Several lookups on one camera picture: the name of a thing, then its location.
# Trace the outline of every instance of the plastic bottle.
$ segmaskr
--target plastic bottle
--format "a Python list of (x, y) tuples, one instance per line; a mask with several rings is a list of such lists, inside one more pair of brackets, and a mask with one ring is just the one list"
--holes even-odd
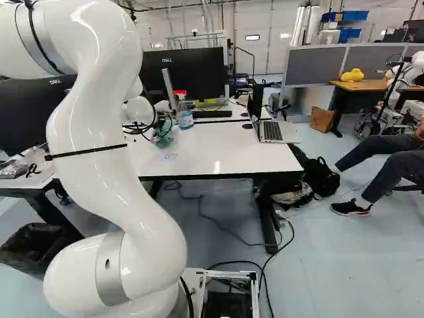
[(184, 94), (177, 94), (178, 96), (178, 125), (181, 129), (192, 128), (194, 125), (193, 113), (187, 108), (186, 96)]

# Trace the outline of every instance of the paper bag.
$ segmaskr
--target paper bag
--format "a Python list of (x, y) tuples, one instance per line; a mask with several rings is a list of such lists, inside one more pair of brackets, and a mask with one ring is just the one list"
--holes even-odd
[(335, 116), (334, 111), (328, 111), (319, 107), (312, 107), (311, 127), (322, 133), (330, 131)]

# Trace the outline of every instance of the sneaker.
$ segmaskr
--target sneaker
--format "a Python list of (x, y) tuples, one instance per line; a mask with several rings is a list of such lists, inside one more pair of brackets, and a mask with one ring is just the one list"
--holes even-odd
[(350, 217), (357, 215), (359, 217), (369, 217), (371, 206), (367, 209), (363, 209), (355, 204), (356, 199), (351, 199), (349, 202), (344, 203), (333, 203), (331, 209), (334, 213), (338, 215), (343, 215), (344, 217)]

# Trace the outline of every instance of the gray floor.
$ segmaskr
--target gray floor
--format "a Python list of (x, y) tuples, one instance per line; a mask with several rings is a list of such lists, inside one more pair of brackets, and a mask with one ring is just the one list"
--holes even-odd
[[(309, 156), (324, 156), (329, 164), (334, 164), (358, 142), (350, 135), (337, 139), (332, 134), (322, 134), (307, 124), (297, 124), (297, 128), (301, 148)], [(422, 317), (423, 196), (394, 193), (378, 202), (368, 218), (345, 218), (329, 211), (330, 202), (360, 193), (356, 189), (372, 179), (384, 160), (384, 156), (372, 158), (347, 171), (336, 196), (314, 201), (292, 213), (295, 240), (275, 257), (266, 272), (276, 317)], [(250, 180), (192, 181), (184, 182), (183, 192), (203, 194), (203, 213), (219, 219), (249, 242), (262, 242), (250, 189)], [(49, 196), (58, 203), (52, 193)], [(267, 255), (262, 247), (247, 247), (223, 234), (210, 221), (199, 218), (196, 202), (182, 201), (175, 191), (161, 191), (159, 202), (185, 233), (189, 266), (206, 268), (215, 262), (242, 259), (265, 261)], [(39, 221), (24, 201), (4, 199), (0, 204), (9, 204), (0, 216), (1, 242), (22, 224)], [(75, 205), (60, 209), (85, 235), (114, 228)], [(292, 235), (288, 227), (282, 233), (284, 241)], [(6, 266), (0, 266), (0, 278), (2, 316), (59, 317), (46, 304), (40, 282)], [(269, 317), (264, 298), (261, 312), (262, 317)]]

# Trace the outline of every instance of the trash can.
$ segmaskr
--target trash can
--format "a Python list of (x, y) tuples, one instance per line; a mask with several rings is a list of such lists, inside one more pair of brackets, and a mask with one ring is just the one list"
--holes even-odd
[(29, 223), (0, 246), (0, 263), (43, 280), (55, 255), (73, 242), (61, 226)]

